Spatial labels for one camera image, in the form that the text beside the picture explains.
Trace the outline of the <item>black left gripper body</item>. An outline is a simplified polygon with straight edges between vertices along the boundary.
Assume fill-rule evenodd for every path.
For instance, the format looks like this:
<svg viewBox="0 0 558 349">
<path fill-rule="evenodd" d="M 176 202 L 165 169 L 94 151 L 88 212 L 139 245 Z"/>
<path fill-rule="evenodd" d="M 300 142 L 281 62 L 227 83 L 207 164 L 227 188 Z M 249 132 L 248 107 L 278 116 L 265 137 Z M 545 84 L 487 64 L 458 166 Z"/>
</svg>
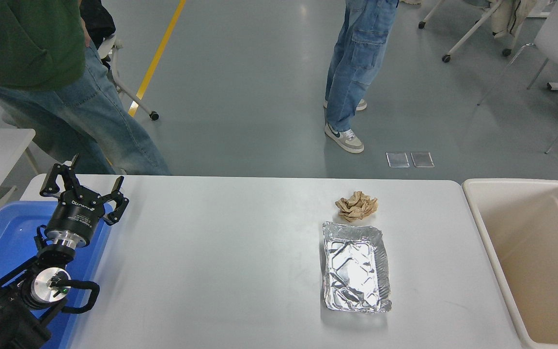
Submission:
<svg viewBox="0 0 558 349">
<path fill-rule="evenodd" d="M 53 238 L 56 232 L 71 232 L 82 238 L 91 238 L 96 232 L 100 217 L 104 215 L 104 205 L 92 206 L 95 197 L 86 200 L 77 198 L 71 192 L 63 193 L 58 199 L 55 212 L 45 228 L 45 235 Z"/>
</svg>

